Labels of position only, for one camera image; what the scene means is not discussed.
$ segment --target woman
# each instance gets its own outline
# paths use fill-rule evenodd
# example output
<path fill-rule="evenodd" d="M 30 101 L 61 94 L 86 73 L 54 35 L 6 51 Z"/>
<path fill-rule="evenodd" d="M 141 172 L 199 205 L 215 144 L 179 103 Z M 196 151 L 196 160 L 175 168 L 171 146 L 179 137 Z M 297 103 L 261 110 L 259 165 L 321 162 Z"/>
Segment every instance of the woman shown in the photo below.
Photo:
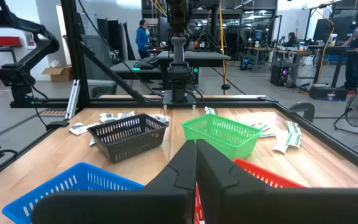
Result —
<path fill-rule="evenodd" d="M 296 47 L 295 33 L 291 32 L 288 34 L 288 42 L 283 44 L 284 47 Z"/>
<path fill-rule="evenodd" d="M 146 34 L 146 29 L 149 27 L 149 22 L 142 19 L 139 22 L 139 28 L 136 32 L 136 44 L 138 47 L 138 52 L 140 57 L 146 58 L 149 56 L 149 53 L 147 52 L 147 46 L 149 45 L 149 37 Z"/>

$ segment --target blue shirt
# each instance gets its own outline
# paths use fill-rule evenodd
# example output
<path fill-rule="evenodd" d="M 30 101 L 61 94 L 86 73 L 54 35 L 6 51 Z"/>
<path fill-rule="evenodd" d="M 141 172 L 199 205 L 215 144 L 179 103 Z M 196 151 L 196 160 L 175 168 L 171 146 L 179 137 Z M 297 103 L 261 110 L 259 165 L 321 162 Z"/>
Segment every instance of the blue shirt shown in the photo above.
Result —
<path fill-rule="evenodd" d="M 146 45 L 149 44 L 149 37 L 146 34 L 146 29 L 139 28 L 136 32 L 136 44 L 140 51 L 146 52 Z"/>

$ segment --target blue basket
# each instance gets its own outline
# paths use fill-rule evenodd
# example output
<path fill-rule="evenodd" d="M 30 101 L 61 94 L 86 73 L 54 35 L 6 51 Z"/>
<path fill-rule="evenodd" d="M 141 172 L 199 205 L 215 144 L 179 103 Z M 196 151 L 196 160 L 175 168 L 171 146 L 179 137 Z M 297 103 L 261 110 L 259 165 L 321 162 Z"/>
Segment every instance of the blue basket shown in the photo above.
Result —
<path fill-rule="evenodd" d="M 29 193 L 6 205 L 2 213 L 15 223 L 31 223 L 35 204 L 64 190 L 140 190 L 143 185 L 80 162 Z"/>

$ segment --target black basket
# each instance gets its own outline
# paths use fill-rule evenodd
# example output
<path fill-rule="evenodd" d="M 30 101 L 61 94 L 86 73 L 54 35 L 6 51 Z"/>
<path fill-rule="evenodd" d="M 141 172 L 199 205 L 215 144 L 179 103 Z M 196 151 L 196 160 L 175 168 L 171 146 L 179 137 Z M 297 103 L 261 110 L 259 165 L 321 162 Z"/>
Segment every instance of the black basket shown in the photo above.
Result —
<path fill-rule="evenodd" d="M 139 114 L 88 128 L 98 149 L 119 162 L 161 145 L 167 125 Z"/>

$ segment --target green basket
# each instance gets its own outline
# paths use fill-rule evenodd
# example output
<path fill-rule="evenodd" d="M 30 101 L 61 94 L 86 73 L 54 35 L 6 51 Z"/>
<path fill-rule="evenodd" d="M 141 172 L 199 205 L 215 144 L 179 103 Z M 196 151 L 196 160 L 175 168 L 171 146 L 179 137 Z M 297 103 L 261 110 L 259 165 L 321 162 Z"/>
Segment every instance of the green basket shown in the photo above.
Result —
<path fill-rule="evenodd" d="M 245 158 L 255 147 L 261 129 L 214 114 L 183 122 L 186 140 L 204 139 L 229 159 Z"/>

